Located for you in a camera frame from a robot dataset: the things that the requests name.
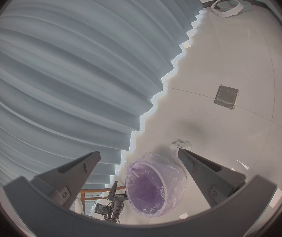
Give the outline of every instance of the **crumpled plastic bag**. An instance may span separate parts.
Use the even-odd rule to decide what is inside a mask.
[[[181,202],[186,174],[166,158],[148,152],[128,166],[125,186],[129,202],[138,214],[160,217]]]

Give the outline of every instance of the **white floor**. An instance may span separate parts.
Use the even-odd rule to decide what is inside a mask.
[[[177,75],[164,83],[165,95],[154,98],[155,111],[145,116],[144,131],[132,137],[135,147],[125,153],[116,180],[124,183],[127,165],[140,155],[150,151],[172,159],[168,145],[190,141],[193,152],[244,173],[247,181],[260,174],[282,190],[282,27],[258,6],[230,18],[205,9],[196,24],[191,47],[175,64]],[[234,110],[214,104],[221,84],[240,90]],[[274,208],[267,208],[253,230],[281,201],[282,197]],[[184,198],[172,212],[145,218],[126,202],[120,220],[163,223],[208,208],[187,172]]]

